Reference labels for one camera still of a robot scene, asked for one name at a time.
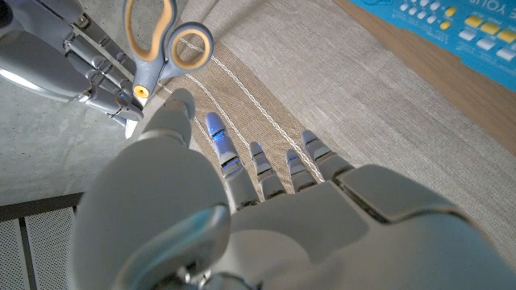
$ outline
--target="concrete floor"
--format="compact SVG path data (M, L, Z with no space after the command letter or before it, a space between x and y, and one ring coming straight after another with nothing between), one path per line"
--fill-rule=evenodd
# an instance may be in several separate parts
M127 51L123 0L80 2ZM133 28L139 40L152 33L162 3L136 2ZM98 170L127 144L120 125L78 101L53 101L2 78L0 91L0 205L85 191Z

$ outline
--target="beige fabric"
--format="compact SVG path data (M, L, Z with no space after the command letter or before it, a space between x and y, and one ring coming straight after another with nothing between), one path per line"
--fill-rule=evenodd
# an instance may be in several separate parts
M206 69L167 85L192 91L201 127L208 111L222 109L246 142L264 144L283 181L289 140L299 145L309 128L352 164L392 168L454 201L516 267L514 156L333 2L190 0L182 19L204 22L218 41ZM215 163L202 129L193 127Z

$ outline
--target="robot finger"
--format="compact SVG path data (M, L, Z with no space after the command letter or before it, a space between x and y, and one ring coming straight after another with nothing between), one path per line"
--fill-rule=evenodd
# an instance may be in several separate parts
M115 120L118 124L122 125L124 128L127 125L127 119L126 118L123 118L123 117L120 117L120 116L117 116L117 115L110 116L110 118Z
M290 177L292 178L293 189L296 193L317 184L312 175L306 170L305 165L301 162L296 151L289 149L287 151L286 161Z
M301 140L324 180L331 180L338 174L353 169L353 166L328 148L311 130L305 130Z
M285 187L269 163L264 150L257 142L249 144L249 153L255 166L256 175L260 182L261 191L265 200L271 199L282 193L286 193Z
M211 112L206 116L206 126L214 144L229 196L233 199L236 210L241 210L249 205L257 205L260 198L235 145L227 134L223 121L216 113Z

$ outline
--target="white stitching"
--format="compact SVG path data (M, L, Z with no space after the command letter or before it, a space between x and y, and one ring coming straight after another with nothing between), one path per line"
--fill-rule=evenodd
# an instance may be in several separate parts
M158 85L163 88L167 93L170 93L172 94L172 91L167 88L166 86L162 85L160 82L158 82ZM208 134L206 133L206 131L204 131L204 128L201 126L201 123L199 122L199 120L197 119L197 117L193 117L193 120L195 121L195 123L197 124L197 126L199 127L199 130L202 132L202 134L204 135L204 138L206 138L206 140L208 140L208 143L211 145L211 147L213 148L213 150L215 150L215 145L213 144L213 141L211 141L210 137L208 136Z
M192 48L198 52L203 52L203 50L190 42L188 42L185 39L181 38L181 42L185 43L189 48ZM273 127L280 132L281 136L285 138L290 146L293 147L293 149L297 152L297 154L301 157L303 161L305 161L306 164L310 167L312 172L317 176L320 182L323 182L323 176L315 166L315 164L306 156L306 154L302 151L302 149L293 141L290 136L287 135L285 130L280 127L280 125L274 121L274 118L267 112L266 109L264 109L261 104L255 99L255 97L249 92L249 90L242 84L242 82L239 80L239 78L229 69L225 64L223 64L220 60L218 60L215 56L211 56L211 59L223 69L224 72L227 73L227 75L233 79L233 81L243 90L243 93L245 93L246 96L248 96L249 100L255 105L255 107L267 118L267 120L273 125Z
M192 80L194 83L196 83L204 91L206 96L208 96L211 99L211 101L215 104L215 106L217 107L220 114L223 115L223 117L226 119L229 126L235 131L235 133L239 137L240 141L242 141L242 143L245 145L245 147L249 150L248 141L246 141L245 138L242 136L242 134L240 134L240 131L238 129L236 129L235 124L229 119L229 117L227 116L224 109L218 104L217 100L215 100L215 98L211 95L210 91L208 91L208 89L200 81L198 81L195 77L192 77L192 75L190 75L189 73L187 73L186 76L190 80Z

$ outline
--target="robotic arm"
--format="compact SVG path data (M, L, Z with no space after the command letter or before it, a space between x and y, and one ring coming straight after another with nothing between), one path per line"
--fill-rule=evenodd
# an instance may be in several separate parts
M58 101L77 99L123 126L143 118L132 83L77 31L133 73L134 61L77 2L0 0L0 7L0 76Z
M194 111L189 92L175 91L83 196L73 288L516 288L459 208L387 168L352 167L310 131L302 142L325 181L288 151L295 194L250 144L261 201L226 127L208 114L225 193L208 160L188 149Z

